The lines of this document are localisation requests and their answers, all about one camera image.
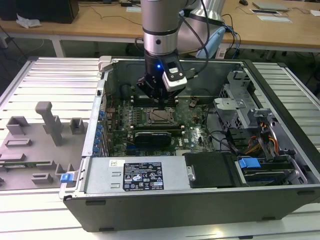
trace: sticker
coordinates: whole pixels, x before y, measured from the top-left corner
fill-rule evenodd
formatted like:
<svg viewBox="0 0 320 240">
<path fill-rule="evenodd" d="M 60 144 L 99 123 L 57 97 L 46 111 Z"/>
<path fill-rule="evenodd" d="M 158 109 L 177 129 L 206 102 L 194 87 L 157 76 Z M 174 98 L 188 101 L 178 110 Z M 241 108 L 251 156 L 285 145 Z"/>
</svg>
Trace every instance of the sticker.
<svg viewBox="0 0 320 240">
<path fill-rule="evenodd" d="M 123 190 L 164 190 L 161 162 L 123 163 Z"/>
<path fill-rule="evenodd" d="M 111 160 L 109 161 L 109 167 L 123 167 L 125 160 Z"/>
</svg>

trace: computer mouse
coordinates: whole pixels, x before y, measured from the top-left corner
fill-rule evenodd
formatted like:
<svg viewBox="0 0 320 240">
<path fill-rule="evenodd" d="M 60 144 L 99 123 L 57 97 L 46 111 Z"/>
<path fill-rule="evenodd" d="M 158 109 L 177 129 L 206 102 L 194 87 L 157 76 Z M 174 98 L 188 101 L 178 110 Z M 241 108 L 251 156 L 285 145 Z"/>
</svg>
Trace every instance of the computer mouse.
<svg viewBox="0 0 320 240">
<path fill-rule="evenodd" d="M 248 6 L 248 1 L 247 0 L 240 0 L 239 3 L 244 5 L 244 6 Z"/>
</svg>

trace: floor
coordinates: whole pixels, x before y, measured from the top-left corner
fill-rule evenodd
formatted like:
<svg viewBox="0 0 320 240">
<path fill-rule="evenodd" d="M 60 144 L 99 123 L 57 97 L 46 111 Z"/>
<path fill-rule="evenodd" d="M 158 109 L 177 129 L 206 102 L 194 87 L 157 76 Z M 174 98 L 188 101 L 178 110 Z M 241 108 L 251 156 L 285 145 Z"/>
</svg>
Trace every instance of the floor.
<svg viewBox="0 0 320 240">
<path fill-rule="evenodd" d="M 29 56 L 39 57 L 55 57 L 55 52 L 51 41 L 42 39 L 25 39 L 15 38 L 14 41 L 20 49 Z M 67 57 L 75 58 L 94 58 L 99 56 L 127 56 L 126 43 L 109 43 L 99 42 L 98 48 L 93 42 L 87 41 L 63 41 L 63 47 Z M 142 53 L 135 49 L 134 46 L 129 48 L 129 56 L 142 56 Z M 234 54 L 232 49 L 227 55 L 226 59 L 230 59 Z M 251 51 L 250 49 L 241 49 L 237 59 L 249 59 L 252 62 L 274 62 L 285 63 L 289 69 L 304 83 L 313 75 L 316 65 L 320 64 L 320 54 L 317 55 L 307 52 L 287 52 L 286 56 L 282 52 L 276 52 L 270 61 L 266 60 L 267 52 L 263 50 Z M 8 43 L 7 49 L 0 51 L 0 94 L 4 92 L 11 80 L 19 72 L 25 58 L 11 41 Z M 317 81 L 311 77 L 308 88 L 315 91 Z"/>
</svg>

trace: computer case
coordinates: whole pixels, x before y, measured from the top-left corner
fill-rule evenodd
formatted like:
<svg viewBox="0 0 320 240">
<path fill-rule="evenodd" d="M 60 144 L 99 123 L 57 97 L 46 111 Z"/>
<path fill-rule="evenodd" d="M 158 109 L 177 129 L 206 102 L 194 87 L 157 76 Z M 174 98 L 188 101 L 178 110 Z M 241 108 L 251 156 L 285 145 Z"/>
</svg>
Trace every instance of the computer case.
<svg viewBox="0 0 320 240">
<path fill-rule="evenodd" d="M 78 14 L 78 0 L 0 0 L 0 17 L 14 21 L 17 14 L 26 19 L 71 24 Z"/>
</svg>

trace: paper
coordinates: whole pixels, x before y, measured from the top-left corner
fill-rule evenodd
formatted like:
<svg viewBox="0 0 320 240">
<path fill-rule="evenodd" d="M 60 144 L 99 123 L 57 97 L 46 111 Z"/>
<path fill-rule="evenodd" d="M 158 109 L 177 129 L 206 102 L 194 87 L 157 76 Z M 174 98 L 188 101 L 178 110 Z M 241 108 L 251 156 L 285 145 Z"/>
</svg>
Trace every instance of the paper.
<svg viewBox="0 0 320 240">
<path fill-rule="evenodd" d="M 26 29 L 42 26 L 38 19 L 27 19 L 27 18 L 23 18 L 22 16 L 19 16 L 18 14 L 16 16 L 18 17 L 18 19 L 16 20 L 16 23 Z"/>
<path fill-rule="evenodd" d="M 286 17 L 276 17 L 276 16 L 257 16 L 262 21 L 270 21 L 270 22 L 282 22 L 282 23 L 292 23 L 289 18 Z"/>
<path fill-rule="evenodd" d="M 135 13 L 141 13 L 141 7 L 139 6 L 128 6 L 126 8 L 127 12 L 135 12 Z"/>
<path fill-rule="evenodd" d="M 313 16 L 316 16 L 316 17 L 319 17 L 319 16 L 320 16 L 320 11 L 310 10 L 310 13 L 311 13 Z"/>
</svg>

